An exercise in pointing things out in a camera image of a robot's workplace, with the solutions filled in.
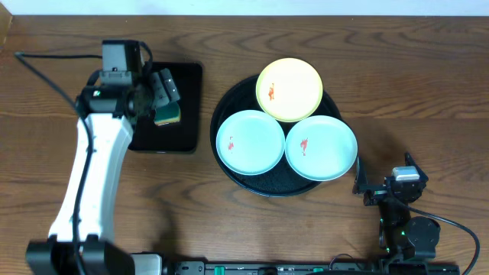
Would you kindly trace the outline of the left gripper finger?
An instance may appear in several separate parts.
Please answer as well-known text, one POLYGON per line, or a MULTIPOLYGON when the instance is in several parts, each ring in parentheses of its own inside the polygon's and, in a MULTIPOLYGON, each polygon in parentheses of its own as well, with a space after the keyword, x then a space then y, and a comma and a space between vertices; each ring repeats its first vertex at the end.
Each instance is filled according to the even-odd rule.
POLYGON ((149 76, 149 83, 154 92, 154 100, 152 103, 152 109, 157 109, 168 104, 168 95, 164 87, 164 83, 160 78, 159 73, 152 73, 149 76))
POLYGON ((180 93, 176 87, 176 83, 169 69, 163 69, 160 71, 160 77, 164 85, 164 89, 168 95, 171 103, 178 102, 180 100, 180 93))

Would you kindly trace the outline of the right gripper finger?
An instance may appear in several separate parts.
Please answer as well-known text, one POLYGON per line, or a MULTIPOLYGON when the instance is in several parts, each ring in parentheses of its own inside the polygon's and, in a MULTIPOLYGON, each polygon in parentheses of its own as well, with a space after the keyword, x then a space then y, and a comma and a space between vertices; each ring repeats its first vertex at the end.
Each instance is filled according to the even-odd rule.
POLYGON ((364 162, 357 157, 355 186, 364 186, 368 184, 367 174, 364 168, 364 162))
POLYGON ((420 178, 426 178, 426 174, 423 172, 423 170, 416 164, 415 160, 411 156, 409 152, 404 153, 404 160, 405 164, 407 167, 414 167, 416 169, 416 172, 419 174, 420 178))

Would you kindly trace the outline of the green yellow sponge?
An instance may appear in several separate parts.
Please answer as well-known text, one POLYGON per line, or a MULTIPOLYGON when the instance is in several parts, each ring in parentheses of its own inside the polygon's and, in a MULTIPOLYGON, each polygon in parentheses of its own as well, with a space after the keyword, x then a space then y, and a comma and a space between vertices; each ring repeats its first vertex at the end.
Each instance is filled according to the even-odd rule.
POLYGON ((155 110, 154 123, 157 126, 179 122, 181 119, 180 106, 177 102, 159 107, 155 110))

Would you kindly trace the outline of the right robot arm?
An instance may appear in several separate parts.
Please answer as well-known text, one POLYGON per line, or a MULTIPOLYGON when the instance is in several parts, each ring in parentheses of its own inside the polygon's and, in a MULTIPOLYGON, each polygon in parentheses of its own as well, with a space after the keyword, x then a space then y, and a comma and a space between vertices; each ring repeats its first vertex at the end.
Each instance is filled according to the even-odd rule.
POLYGON ((382 184, 373 184, 368 182, 364 164, 358 158, 352 192, 364 196, 364 205, 379 208, 380 248, 404 261, 433 259, 440 225, 432 218, 413 218, 409 209, 409 204, 421 197, 429 178, 410 154, 405 153, 404 159, 405 164, 394 167, 382 184))

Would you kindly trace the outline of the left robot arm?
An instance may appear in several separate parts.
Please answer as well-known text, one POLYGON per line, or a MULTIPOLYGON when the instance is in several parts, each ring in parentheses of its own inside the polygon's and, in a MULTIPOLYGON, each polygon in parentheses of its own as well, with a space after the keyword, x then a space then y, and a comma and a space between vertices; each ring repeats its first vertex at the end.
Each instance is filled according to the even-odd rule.
POLYGON ((129 254, 114 243, 121 166, 138 119, 165 112, 180 95, 168 69, 136 78, 102 71, 76 99, 77 149, 66 195, 46 241, 31 241, 26 261, 35 274, 171 274, 156 252, 129 254))

